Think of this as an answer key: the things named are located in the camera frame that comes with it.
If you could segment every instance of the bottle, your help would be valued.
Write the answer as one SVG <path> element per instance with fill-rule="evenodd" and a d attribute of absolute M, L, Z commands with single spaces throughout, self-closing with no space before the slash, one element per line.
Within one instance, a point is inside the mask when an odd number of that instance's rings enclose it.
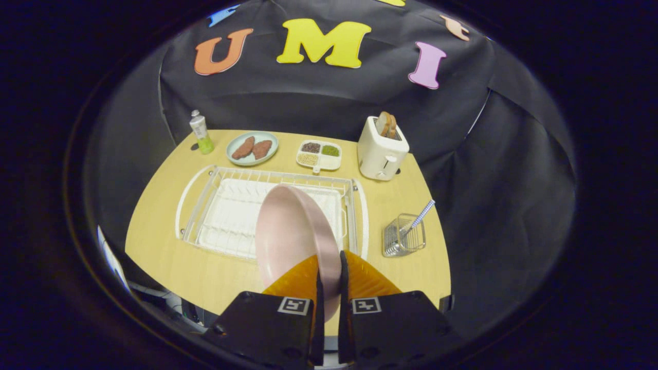
<path fill-rule="evenodd" d="M 213 151 L 215 145 L 208 135 L 208 129 L 205 125 L 205 117 L 199 114 L 199 110 L 195 109 L 192 111 L 192 120 L 190 121 L 190 126 L 194 131 L 194 134 L 197 137 L 197 142 L 199 143 L 199 149 L 202 154 L 208 154 Z"/>

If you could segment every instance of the pink plate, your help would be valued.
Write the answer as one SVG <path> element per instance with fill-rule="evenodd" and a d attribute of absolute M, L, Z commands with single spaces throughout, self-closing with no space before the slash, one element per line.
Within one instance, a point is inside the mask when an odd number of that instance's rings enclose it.
<path fill-rule="evenodd" d="M 317 254 L 324 287 L 324 321 L 338 309 L 340 256 L 331 226 L 315 201 L 288 185 L 265 197 L 256 223 L 256 260 L 267 287 L 298 263 Z"/>

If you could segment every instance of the plate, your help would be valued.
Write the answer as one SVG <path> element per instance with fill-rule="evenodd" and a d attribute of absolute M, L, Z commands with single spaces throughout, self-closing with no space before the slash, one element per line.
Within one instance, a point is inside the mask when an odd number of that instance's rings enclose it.
<path fill-rule="evenodd" d="M 245 142 L 245 140 L 253 136 L 256 141 L 255 144 L 263 141 L 263 140 L 272 140 L 272 147 L 270 148 L 270 151 L 265 155 L 263 158 L 256 159 L 253 155 L 253 153 L 250 153 L 247 157 L 241 158 L 241 159 L 233 159 L 231 155 L 238 150 L 240 145 Z M 275 153 L 276 150 L 279 148 L 279 139 L 274 136 L 271 132 L 267 131 L 252 131 L 252 132 L 247 132 L 246 134 L 242 134 L 238 136 L 237 138 L 233 139 L 230 143 L 228 143 L 228 146 L 226 146 L 226 156 L 228 157 L 228 160 L 237 164 L 238 166 L 255 166 L 258 165 L 259 163 L 263 163 L 270 159 Z"/>
<path fill-rule="evenodd" d="M 340 303 L 340 255 L 331 226 L 305 192 L 277 185 L 265 196 L 256 222 L 256 260 L 265 287 L 317 254 L 324 292 L 324 320 Z"/>
<path fill-rule="evenodd" d="M 320 149 L 318 150 L 318 153 L 312 153 L 309 151 L 303 151 L 301 150 L 304 147 L 304 144 L 308 143 L 316 143 L 320 146 Z M 324 147 L 334 147 L 338 149 L 338 156 L 333 156 L 333 155 L 327 155 L 327 154 L 322 154 L 322 150 Z M 315 163 L 304 163 L 301 160 L 302 155 L 305 155 L 307 157 L 310 157 L 311 159 L 315 159 Z M 340 145 L 330 143 L 330 142 L 322 142 L 319 140 L 304 140 L 301 142 L 299 145 L 299 149 L 297 150 L 297 163 L 300 166 L 304 167 L 310 167 L 314 168 L 317 167 L 318 169 L 321 170 L 337 170 L 340 167 L 340 162 L 343 156 L 343 149 L 341 149 Z"/>

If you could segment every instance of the foam letter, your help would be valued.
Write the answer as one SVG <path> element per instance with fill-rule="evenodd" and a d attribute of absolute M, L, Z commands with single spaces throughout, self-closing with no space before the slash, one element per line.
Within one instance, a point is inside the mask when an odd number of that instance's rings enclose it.
<path fill-rule="evenodd" d="M 468 33 L 468 30 L 464 27 L 462 27 L 461 23 L 457 22 L 454 19 L 450 19 L 444 15 L 441 16 L 441 18 L 445 19 L 445 27 L 450 31 L 451 34 L 457 36 L 458 38 L 468 41 L 468 36 L 464 35 L 464 33 Z"/>
<path fill-rule="evenodd" d="M 244 30 L 235 31 L 228 35 L 231 40 L 231 45 L 228 47 L 228 54 L 221 62 L 213 62 L 213 51 L 222 38 L 214 38 L 204 41 L 197 45 L 197 58 L 194 60 L 194 70 L 202 76 L 224 72 L 225 70 L 234 66 L 242 55 L 242 47 L 244 46 L 247 35 L 253 32 L 253 28 L 245 28 Z"/>
<path fill-rule="evenodd" d="M 301 63 L 304 56 L 299 53 L 304 47 L 311 62 L 315 63 L 324 54 L 334 47 L 331 54 L 324 61 L 332 66 L 359 68 L 359 48 L 363 36 L 372 28 L 363 23 L 342 22 L 326 35 L 320 31 L 313 19 L 300 18 L 284 22 L 283 27 L 288 29 L 288 38 L 284 52 L 276 58 L 279 63 Z"/>
<path fill-rule="evenodd" d="M 383 3 L 395 5 L 396 7 L 404 7 L 405 6 L 405 0 L 377 0 L 381 1 Z"/>
<path fill-rule="evenodd" d="M 439 83 L 436 81 L 436 73 L 439 71 L 439 62 L 446 55 L 443 50 L 431 46 L 428 43 L 416 42 L 420 49 L 418 65 L 414 73 L 409 74 L 409 80 L 414 84 L 425 86 L 430 89 L 438 89 Z"/>
<path fill-rule="evenodd" d="M 226 19 L 226 17 L 230 16 L 233 14 L 234 11 L 239 7 L 239 5 L 236 5 L 234 7 L 226 8 L 224 10 L 218 11 L 217 13 L 211 14 L 208 18 L 210 18 L 210 24 L 208 27 L 212 27 L 215 24 L 218 24 L 219 22 L 223 21 Z"/>

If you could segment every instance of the wooden table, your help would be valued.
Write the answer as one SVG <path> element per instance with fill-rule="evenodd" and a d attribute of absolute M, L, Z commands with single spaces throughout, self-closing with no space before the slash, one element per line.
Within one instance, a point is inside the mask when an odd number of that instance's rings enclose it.
<path fill-rule="evenodd" d="M 196 142 L 190 134 L 167 157 L 149 181 L 133 212 L 126 237 L 126 253 L 146 273 L 183 299 L 197 307 L 221 314 L 238 293 L 262 292 L 258 265 L 234 257 L 202 250 L 178 239 L 174 220 L 178 200 L 188 182 L 209 165 L 238 167 L 226 157 L 226 146 L 243 130 L 210 130 L 215 150 L 202 155 L 190 148 Z M 311 174 L 311 169 L 295 162 L 303 140 L 317 139 L 342 148 L 342 165 L 336 171 L 322 171 L 321 176 L 356 178 L 363 185 L 369 215 L 367 261 L 388 277 L 403 292 L 422 290 L 435 305 L 450 295 L 450 268 L 439 217 L 434 208 L 424 219 L 425 249 L 402 258 L 382 255 L 382 231 L 400 213 L 417 214 L 431 199 L 430 191 L 412 154 L 400 166 L 393 180 L 380 182 L 361 175 L 357 166 L 357 143 L 308 135 L 273 132 L 279 149 L 255 170 Z M 195 200 L 206 181 L 196 181 L 188 192 L 180 219 L 189 219 Z M 361 243 L 362 222 L 357 217 L 357 239 Z M 326 323 L 326 335 L 338 334 L 338 315 Z"/>

